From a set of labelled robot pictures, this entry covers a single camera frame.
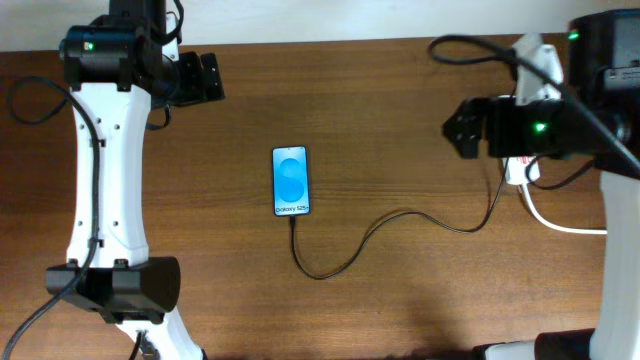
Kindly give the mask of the blue Galaxy smartphone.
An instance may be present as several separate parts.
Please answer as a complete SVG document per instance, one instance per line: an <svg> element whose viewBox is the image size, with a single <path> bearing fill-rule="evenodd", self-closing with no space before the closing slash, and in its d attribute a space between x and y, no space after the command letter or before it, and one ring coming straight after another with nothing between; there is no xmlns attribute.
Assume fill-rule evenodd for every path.
<svg viewBox="0 0 640 360"><path fill-rule="evenodd" d="M307 151L304 146L272 151L274 214L298 216L311 212Z"/></svg>

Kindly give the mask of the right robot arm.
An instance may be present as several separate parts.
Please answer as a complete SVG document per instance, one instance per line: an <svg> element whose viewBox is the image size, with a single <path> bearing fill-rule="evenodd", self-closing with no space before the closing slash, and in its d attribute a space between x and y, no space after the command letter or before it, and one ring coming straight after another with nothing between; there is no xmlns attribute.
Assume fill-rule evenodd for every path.
<svg viewBox="0 0 640 360"><path fill-rule="evenodd" d="M609 10L572 20L569 64L538 36L504 47L464 42L506 63L513 97L470 98L444 124L466 159L481 140L492 157L589 155L606 213L601 309L593 329L542 333L532 341L476 347L476 359L635 359L639 355L639 13Z"/></svg>

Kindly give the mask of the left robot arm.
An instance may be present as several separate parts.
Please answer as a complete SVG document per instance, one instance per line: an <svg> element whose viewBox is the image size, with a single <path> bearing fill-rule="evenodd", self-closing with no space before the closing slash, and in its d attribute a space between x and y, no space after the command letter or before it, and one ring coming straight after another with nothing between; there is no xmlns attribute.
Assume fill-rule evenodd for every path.
<svg viewBox="0 0 640 360"><path fill-rule="evenodd" d="M223 98L216 57L182 53L183 10L113 1L60 45L77 135L75 224L47 290L99 314L153 359L202 359L179 314L181 273L149 253L142 216L148 117Z"/></svg>

